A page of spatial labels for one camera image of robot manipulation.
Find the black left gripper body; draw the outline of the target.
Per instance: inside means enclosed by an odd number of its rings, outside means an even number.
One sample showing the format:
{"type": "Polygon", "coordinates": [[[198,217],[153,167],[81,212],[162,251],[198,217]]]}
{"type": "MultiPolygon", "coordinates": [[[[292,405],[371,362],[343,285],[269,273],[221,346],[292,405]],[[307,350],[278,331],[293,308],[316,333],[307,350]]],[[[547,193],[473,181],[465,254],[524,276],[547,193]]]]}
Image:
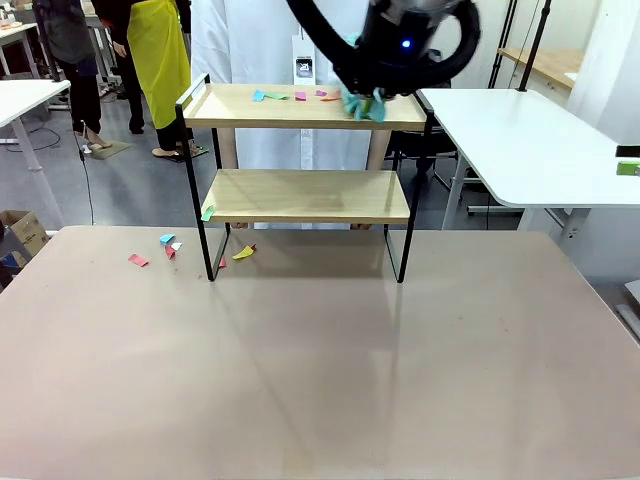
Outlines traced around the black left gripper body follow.
{"type": "Polygon", "coordinates": [[[370,1],[353,46],[389,64],[437,63],[431,43],[440,21],[440,1],[370,1]]]}

